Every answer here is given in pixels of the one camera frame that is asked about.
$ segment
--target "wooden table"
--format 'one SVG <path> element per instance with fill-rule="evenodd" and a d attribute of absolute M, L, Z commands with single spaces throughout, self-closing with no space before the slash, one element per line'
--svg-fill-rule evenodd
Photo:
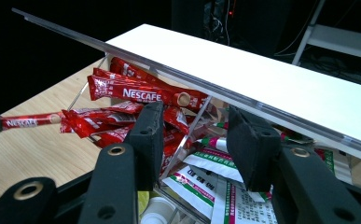
<path fill-rule="evenodd" d="M 141 26 L 124 35 L 118 36 L 108 41 L 108 43 L 113 46 L 117 46 L 118 48 L 125 49 L 129 52 L 133 52 L 137 55 L 140 55 L 141 57 L 153 60 L 161 64 L 166 64 L 167 66 L 177 69 L 179 71 L 194 74 L 197 76 L 198 79 L 191 78 L 189 82 L 186 82 L 177 78 L 174 79 L 174 81 L 178 81 L 180 84 L 184 84 L 186 86 L 189 86 L 190 88 L 204 91 L 208 94 L 213 95 L 217 99 L 223 101 L 226 101 L 225 99 L 228 99 L 230 101 L 226 102 L 230 104 L 235 103 L 238 105 L 242 105 L 241 103 L 236 102 L 234 99 L 229 98 L 229 96 L 220 95 L 219 91 L 215 91 L 215 89 L 212 88 L 214 84 L 216 84 L 216 86 L 222 86 L 223 88 L 226 88 L 226 90 L 229 90 L 229 87 L 234 87 L 231 89 L 236 90 L 240 95 L 248 96 L 252 99 L 254 99 L 254 97 L 252 96 L 255 96 L 255 98 L 259 102 L 262 102 L 264 104 L 267 103 L 267 105 L 275 105 L 274 107 L 283 109 L 283 111 L 287 111 L 286 108 L 287 106 L 289 106 L 287 99 L 282 96 L 277 96 L 277 94 L 280 93 L 285 96 L 285 91 L 292 91 L 293 88 L 285 88 L 287 79 L 283 79 L 283 77 L 291 76 L 291 78 L 288 78 L 288 80 L 291 80 L 291 85 L 295 83 L 294 86 L 302 86 L 299 85 L 299 83 L 303 83 L 305 82 L 305 80 L 308 80 L 308 82 L 310 82 L 311 78 L 323 79 L 316 80 L 316 84 L 314 85 L 316 89 L 321 88 L 319 85 L 322 83 L 325 84 L 325 79 L 327 79 L 327 77 L 320 76 L 317 73 L 307 71 L 293 65 L 279 63 L 270 59 L 265 59 L 232 48 L 224 48 L 223 46 L 215 45 L 208 41 L 202 41 L 197 38 L 176 34 L 148 25 Z M 222 57 L 219 57 L 218 59 L 216 58 L 216 54 L 209 54 L 209 52 L 220 52 L 220 55 Z M 205 58 L 207 56 L 212 58 L 201 61 L 202 58 Z M 222 63 L 225 60 L 232 61 L 232 59 L 237 59 L 238 61 Z M 208 65 L 222 63 L 223 65 L 219 67 L 208 66 L 206 65 L 206 63 L 208 63 Z M 82 69 L 81 71 L 75 73 L 69 78 L 63 80 L 62 82 L 41 92 L 30 100 L 7 111 L 3 114 L 3 116 L 40 114 L 48 112 L 58 112 L 61 109 L 67 109 L 77 96 L 77 93 L 86 84 L 86 77 L 91 74 L 92 67 L 97 66 L 98 64 L 99 62 L 96 62 Z M 245 67 L 247 67 L 248 71 L 250 71 L 250 74 L 252 74 L 252 76 L 249 77 L 247 82 L 247 84 L 249 85 L 248 88 L 244 87 L 242 83 L 239 84 L 236 82 L 236 77 L 239 75 L 238 72 L 242 71 Z M 211 85 L 205 85 L 204 87 L 201 87 L 197 85 L 197 82 L 193 83 L 193 81 L 199 79 L 210 80 Z M 270 81 L 269 84 L 271 86 L 265 85 L 267 84 L 265 83 L 267 80 Z M 333 83 L 340 82 L 345 87 L 351 85 L 351 83 L 342 83 L 341 81 L 334 79 L 330 79 L 330 81 L 332 81 Z M 270 91 L 261 91 L 261 88 L 259 87 L 261 83 L 264 83 L 264 86 L 265 88 L 267 88 L 267 90 L 273 90 L 274 94 L 271 94 Z M 333 87 L 338 88 L 338 85 L 330 86 L 331 89 Z M 356 93 L 360 95 L 360 97 L 354 100 L 354 103 L 359 103 L 358 100 L 361 99 L 361 87 L 355 85 L 352 85 L 352 87 L 356 90 L 360 90 L 352 91 L 352 97 L 358 97 Z M 349 94 L 346 93 L 346 91 L 344 91 L 343 89 L 340 89 L 339 91 L 341 91 L 341 93 L 345 95 Z M 309 93 L 307 94 L 307 92 L 304 95 L 301 94 L 301 98 L 312 98 L 311 100 L 304 99 L 305 102 L 314 102 L 315 105 L 298 106 L 297 102 L 303 101 L 296 99 L 293 101 L 296 103 L 291 104 L 293 107 L 291 107 L 290 109 L 302 109 L 305 107 L 304 109 L 307 109 L 305 113 L 304 111 L 296 111 L 297 113 L 294 112 L 294 114 L 297 115 L 298 113 L 304 113 L 307 115 L 305 118 L 308 118 L 308 116 L 313 117 L 318 114 L 321 116 L 321 120 L 316 121 L 316 123 L 326 124 L 326 122 L 333 122 L 334 119 L 331 118 L 336 118 L 336 115 L 338 115 L 335 114 L 336 110 L 331 111 L 333 115 L 328 115 L 326 113 L 327 111 L 320 114 L 315 111 L 315 109 L 317 108 L 324 109 L 322 105 L 325 104 L 324 102 L 320 102 L 319 99 L 326 99 L 325 95 L 327 95 L 328 93 L 329 92 L 322 92 L 322 96 L 318 94 L 310 95 Z M 262 96 L 266 96 L 267 99 L 259 99 Z M 338 96 L 335 94 L 332 97 L 333 99 L 338 98 Z M 352 114 L 358 113 L 358 115 L 361 115 L 361 106 L 350 107 L 349 104 L 340 100 L 335 100 L 333 102 L 336 103 L 339 108 L 351 108 L 343 111 L 340 110 L 343 113 L 349 113 L 349 115 L 346 114 L 346 116 L 344 117 L 361 117 L 354 116 L 354 114 Z M 108 105 L 110 105 L 110 100 L 108 98 L 101 98 L 98 101 L 92 102 L 90 100 L 88 90 L 86 90 L 84 94 L 81 95 L 81 97 L 77 100 L 77 103 L 74 107 L 96 108 Z M 274 117 L 272 117 L 271 115 L 261 114 L 262 118 L 265 118 L 264 116 L 268 116 L 271 119 L 274 119 Z M 344 123 L 340 122 L 340 120 L 334 121 L 336 122 L 332 124 L 333 127 L 337 127 L 338 125 L 341 126 L 341 124 Z M 288 128 L 291 129 L 293 127 L 297 128 L 295 125 L 289 125 Z M 74 133 L 59 133 L 59 128 L 59 124 L 54 124 L 30 129 L 8 130 L 0 133 L 0 196 L 9 187 L 28 177 L 47 176 L 54 179 L 57 186 L 60 186 L 72 179 L 84 175 L 85 173 L 94 168 L 94 164 L 96 163 L 96 159 L 98 157 L 100 149 L 96 147 L 93 143 L 91 143 L 88 139 L 80 139 Z M 350 136 L 361 135 L 361 130 L 350 130 L 349 132 Z M 361 161 L 353 161 L 352 165 L 354 170 L 353 181 L 357 186 L 361 187 Z"/>
<path fill-rule="evenodd" d="M 42 114 L 67 109 L 86 84 L 92 67 L 98 66 L 99 62 L 15 106 L 2 116 Z M 91 101 L 86 89 L 74 108 L 109 105 L 107 98 Z M 88 139 L 81 139 L 75 133 L 60 133 L 59 130 L 60 124 L 50 124 L 0 133 L 0 196 L 12 185 L 29 177 L 50 177 L 59 187 L 94 168 L 100 149 Z"/>

